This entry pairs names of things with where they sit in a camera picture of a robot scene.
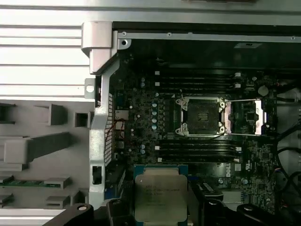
black cable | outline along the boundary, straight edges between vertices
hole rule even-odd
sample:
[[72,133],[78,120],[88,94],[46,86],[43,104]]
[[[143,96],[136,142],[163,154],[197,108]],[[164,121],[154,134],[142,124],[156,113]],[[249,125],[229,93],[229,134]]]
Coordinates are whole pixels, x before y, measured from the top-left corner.
[[276,191],[276,192],[279,192],[279,193],[285,192],[285,191],[288,189],[289,185],[293,182],[293,179],[294,179],[296,176],[298,176],[299,174],[301,174],[301,171],[296,171],[296,172],[292,173],[292,174],[290,175],[289,179],[287,180],[285,186],[284,186],[282,189],[280,189],[280,190],[278,190],[278,191]]
[[288,135],[290,135],[290,134],[292,134],[292,133],[294,133],[294,132],[296,132],[297,130],[300,130],[300,129],[301,129],[301,124],[300,124],[300,122],[298,122],[296,125],[292,126],[291,128],[289,128],[285,132],[278,135],[277,142],[279,142],[280,140],[284,139]]
[[284,148],[281,148],[280,150],[278,150],[277,153],[280,154],[285,151],[295,151],[295,152],[301,154],[301,149],[298,147],[284,147]]
[[281,161],[279,159],[278,152],[276,153],[276,160],[277,160],[277,163],[278,163],[279,167],[281,168],[281,172],[283,173],[283,175],[285,176],[285,178],[287,180],[290,180],[290,184],[292,184],[292,186],[294,187],[294,189],[297,191],[299,197],[301,197],[301,190],[300,190],[300,188],[290,179],[290,176],[284,170],[283,165],[281,164]]
[[282,102],[290,102],[290,103],[294,103],[295,99],[293,98],[282,98],[282,97],[277,97],[278,101],[282,101]]

silver metal bracket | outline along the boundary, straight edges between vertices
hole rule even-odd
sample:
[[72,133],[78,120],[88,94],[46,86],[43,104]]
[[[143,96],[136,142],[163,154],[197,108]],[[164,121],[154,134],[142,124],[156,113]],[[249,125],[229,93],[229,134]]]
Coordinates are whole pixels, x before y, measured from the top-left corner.
[[117,53],[117,36],[112,22],[89,21],[82,25],[81,49],[90,58],[90,74],[100,74]]
[[[228,100],[226,102],[227,106],[231,106],[232,102],[250,102],[250,101],[254,101],[255,103],[255,111],[256,114],[258,115],[258,120],[256,121],[256,130],[254,134],[240,134],[240,133],[231,133],[227,131],[228,134],[232,134],[232,135],[241,135],[241,136],[261,136],[262,132],[261,132],[261,128],[262,126],[267,122],[267,113],[262,109],[261,106],[261,99],[242,99],[242,100]],[[231,111],[231,109],[226,109],[226,114],[229,115],[229,111]]]
[[95,99],[95,79],[85,79],[85,99]]
[[219,113],[222,114],[222,119],[225,119],[225,108],[226,108],[226,100],[219,97],[183,97],[177,99],[175,102],[181,106],[181,127],[175,130],[176,134],[185,136],[185,137],[216,137],[220,134],[225,134],[227,128],[225,127],[225,120],[219,122],[219,129],[217,130],[216,134],[190,134],[188,131],[188,125],[183,120],[183,111],[188,111],[189,100],[191,99],[199,99],[199,100],[211,100],[215,102],[219,106]]

metal frame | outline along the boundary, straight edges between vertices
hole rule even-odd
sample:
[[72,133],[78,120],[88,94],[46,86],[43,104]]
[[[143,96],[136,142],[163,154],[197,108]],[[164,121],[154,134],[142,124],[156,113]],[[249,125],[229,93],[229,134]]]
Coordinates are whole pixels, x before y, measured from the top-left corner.
[[220,134],[224,134],[227,132],[227,128],[225,128],[225,123],[219,122],[219,129],[216,131],[216,134],[190,134],[188,131],[188,125],[183,121],[183,111],[188,111],[189,100],[198,99],[198,100],[212,100],[216,101],[216,104],[219,105],[219,113],[222,114],[222,119],[226,119],[224,109],[226,107],[226,100],[218,97],[183,97],[177,99],[175,102],[181,106],[181,127],[175,130],[175,133],[185,136],[185,137],[216,137]]
[[[95,108],[95,117],[92,122],[90,131],[90,188],[89,203],[95,208],[101,206],[105,192],[105,126],[109,114],[109,84],[110,77],[119,68],[119,60],[116,57],[118,50],[125,50],[131,46],[132,39],[164,39],[164,40],[223,40],[223,41],[241,41],[241,42],[288,42],[301,43],[301,37],[292,36],[244,36],[244,35],[212,35],[212,34],[193,34],[193,33],[127,33],[125,31],[114,31],[112,22],[86,22],[83,24],[82,33],[82,51],[90,58],[90,73],[101,76],[101,93],[100,107]],[[261,100],[252,99],[256,104],[256,113],[259,120],[256,122],[255,134],[249,136],[260,136],[261,126],[266,122],[266,115],[261,108]],[[185,110],[184,100],[180,100],[180,104]],[[231,126],[227,120],[230,113],[231,102],[229,100],[222,101],[223,111],[222,122],[220,122],[219,134],[231,133]],[[181,127],[181,133],[184,134],[184,128]],[[102,183],[93,185],[92,168],[93,166],[102,166]]]

gray plastic bracket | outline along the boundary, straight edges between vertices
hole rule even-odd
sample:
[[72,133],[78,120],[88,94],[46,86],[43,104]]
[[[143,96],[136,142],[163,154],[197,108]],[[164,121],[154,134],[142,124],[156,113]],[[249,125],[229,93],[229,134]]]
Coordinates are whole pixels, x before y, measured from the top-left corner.
[[66,205],[70,204],[70,197],[67,196],[49,196],[46,200],[48,209],[63,209]]
[[90,128],[94,117],[94,112],[88,113],[74,113],[74,127]]
[[0,194],[0,208],[3,208],[11,199],[13,198],[13,194]]
[[2,104],[0,103],[0,124],[14,124],[14,121],[9,119],[9,109],[16,105]]
[[49,178],[44,181],[46,185],[59,185],[61,189],[65,189],[69,184],[71,184],[70,178]]
[[69,132],[8,140],[4,145],[4,162],[26,164],[70,145],[71,135]]
[[36,105],[36,107],[48,109],[47,126],[63,125],[67,121],[67,113],[63,106],[50,104],[48,106]]
[[0,183],[5,183],[10,180],[13,180],[14,176],[13,175],[8,175],[8,176],[0,176]]

metal panel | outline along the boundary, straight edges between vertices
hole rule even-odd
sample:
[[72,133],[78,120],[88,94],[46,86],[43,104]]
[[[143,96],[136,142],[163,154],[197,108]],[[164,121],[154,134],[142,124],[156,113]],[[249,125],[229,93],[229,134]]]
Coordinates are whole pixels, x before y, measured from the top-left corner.
[[[79,46],[81,25],[86,21],[301,25],[301,2],[259,0],[254,4],[245,4],[181,0],[2,0],[0,88],[5,88],[9,93],[2,92],[0,99],[43,100],[43,97],[47,97],[47,100],[85,101],[84,93],[79,92],[84,89],[85,78],[89,78],[89,61]],[[20,73],[16,70],[8,72],[8,65],[17,65]],[[22,73],[20,65],[26,65]],[[62,70],[66,73],[58,74],[59,80],[57,73],[45,75],[54,67],[65,66],[68,69]],[[24,86],[25,83],[19,82],[16,86],[15,82],[8,81],[12,74],[15,81],[26,77],[32,83]],[[73,86],[74,81],[79,80],[80,84],[76,84],[80,87]],[[30,84],[41,84],[41,81],[49,87],[37,90],[32,86],[32,91],[25,95],[20,92],[31,89],[28,87]],[[53,84],[61,86],[58,89],[66,88],[64,96],[62,93],[47,93]]]

